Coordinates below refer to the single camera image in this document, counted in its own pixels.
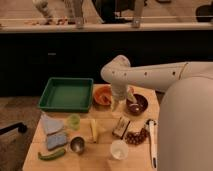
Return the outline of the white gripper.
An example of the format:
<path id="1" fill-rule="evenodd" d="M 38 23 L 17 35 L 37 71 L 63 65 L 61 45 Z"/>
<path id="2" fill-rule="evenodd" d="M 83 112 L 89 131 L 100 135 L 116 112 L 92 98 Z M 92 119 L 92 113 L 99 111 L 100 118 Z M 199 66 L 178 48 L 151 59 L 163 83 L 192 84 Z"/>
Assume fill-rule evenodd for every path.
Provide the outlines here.
<path id="1" fill-rule="evenodd" d="M 127 86 L 112 84 L 111 94 L 111 110 L 115 111 L 119 102 L 124 100 L 127 96 Z"/>

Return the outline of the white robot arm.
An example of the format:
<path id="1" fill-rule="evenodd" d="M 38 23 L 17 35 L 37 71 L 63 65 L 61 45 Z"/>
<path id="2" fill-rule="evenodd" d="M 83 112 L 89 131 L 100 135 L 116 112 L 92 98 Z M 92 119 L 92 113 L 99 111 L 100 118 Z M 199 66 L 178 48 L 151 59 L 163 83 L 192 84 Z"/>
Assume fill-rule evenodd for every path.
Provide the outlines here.
<path id="1" fill-rule="evenodd" d="M 157 171 L 213 171 L 213 61 L 133 67 L 116 56 L 101 69 L 113 97 L 129 85 L 164 94 L 159 110 Z"/>

